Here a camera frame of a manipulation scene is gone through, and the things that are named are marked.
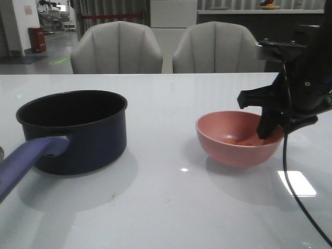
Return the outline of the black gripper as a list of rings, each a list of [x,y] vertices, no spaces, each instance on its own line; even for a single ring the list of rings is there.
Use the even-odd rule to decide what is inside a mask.
[[[237,98],[241,109],[261,107],[257,127],[267,139],[282,125],[296,130],[317,122],[317,114],[331,110],[331,17],[313,34],[301,54],[286,63],[272,85],[242,90]]]

